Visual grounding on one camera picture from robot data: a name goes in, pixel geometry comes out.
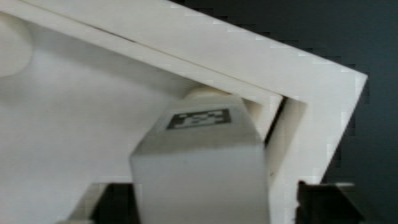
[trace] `white surface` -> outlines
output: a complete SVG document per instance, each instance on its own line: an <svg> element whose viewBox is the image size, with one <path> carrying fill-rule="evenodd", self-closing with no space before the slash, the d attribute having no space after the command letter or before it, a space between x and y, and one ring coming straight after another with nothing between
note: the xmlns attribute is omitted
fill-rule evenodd
<svg viewBox="0 0 398 224"><path fill-rule="evenodd" d="M44 28L30 31L30 66L0 80L0 219L55 224L92 183L132 182L132 150L197 84Z"/></svg>
<svg viewBox="0 0 398 224"><path fill-rule="evenodd" d="M204 122L215 118L204 111L220 109L231 122ZM169 129L174 116L187 116L183 124L194 119L206 125L190 122ZM270 223L263 148L236 96L201 97L172 104L132 155L142 223Z"/></svg>
<svg viewBox="0 0 398 224"><path fill-rule="evenodd" d="M0 77L14 75L32 57L32 39L23 21L0 12Z"/></svg>
<svg viewBox="0 0 398 224"><path fill-rule="evenodd" d="M268 144L272 223L291 223L297 181L322 180L366 75L165 0L30 2L48 10L16 0L0 10L259 104L263 91L293 99Z"/></svg>

